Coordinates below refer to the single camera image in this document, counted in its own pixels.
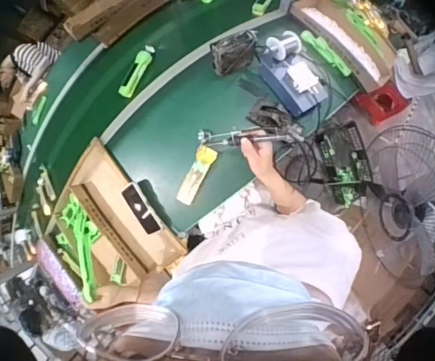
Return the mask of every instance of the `finger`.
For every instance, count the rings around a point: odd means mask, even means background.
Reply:
[[[253,158],[259,156],[256,148],[247,138],[241,139],[241,151],[246,158]]]

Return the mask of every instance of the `workbench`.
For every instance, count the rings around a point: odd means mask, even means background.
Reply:
[[[251,0],[220,0],[210,5],[171,3],[110,49],[99,49],[89,38],[64,52],[47,80],[49,93],[38,125],[43,128],[33,129],[27,124],[23,134],[22,164],[26,175],[23,205],[36,200],[34,188],[41,163],[46,164],[56,191],[61,192],[79,156],[94,136],[102,136],[117,163],[130,178],[140,183],[158,214],[176,232],[188,230],[250,182],[253,176],[240,151],[228,150],[218,157],[191,206],[175,199],[193,163],[199,129],[225,132],[234,126],[238,129],[252,126],[245,115],[257,97],[242,89],[239,79],[246,79],[268,98],[274,98],[255,69],[219,78],[213,72],[210,56],[206,55],[166,79],[164,86],[154,81],[180,59],[199,52],[199,47],[207,41],[252,20],[252,4]],[[278,2],[273,4],[269,11],[275,10]],[[257,27],[260,38],[281,34],[285,29],[298,33],[304,30],[290,16],[281,15],[274,12],[263,17],[263,25]],[[154,46],[157,54],[139,84],[138,96],[145,96],[149,89],[154,89],[155,94],[133,114],[123,117],[123,111],[132,108],[132,100],[122,98],[117,90],[129,64],[146,44]],[[308,55],[318,62],[323,61],[311,50]],[[80,72],[85,62],[89,65],[85,64],[82,74],[65,89],[69,78]],[[339,92],[333,97],[333,113],[358,88],[351,77],[344,78],[327,65],[325,68],[333,88]],[[327,106],[325,101],[321,116]],[[113,120],[117,118],[120,122],[115,125]],[[306,133],[313,132],[317,113],[306,114],[301,123]],[[35,137],[39,142],[29,157],[26,145]]]

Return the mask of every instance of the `person in striped shirt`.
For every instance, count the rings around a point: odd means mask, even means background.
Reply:
[[[59,56],[58,50],[45,43],[21,44],[0,65],[0,84],[6,89],[17,76],[24,85],[21,100],[26,102],[31,89],[47,76]]]

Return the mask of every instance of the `striped fabric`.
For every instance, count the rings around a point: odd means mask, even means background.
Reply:
[[[21,44],[12,53],[12,61],[17,67],[17,77],[21,83],[25,83],[34,71],[48,62],[52,66],[60,56],[58,50],[41,42],[35,44]]]

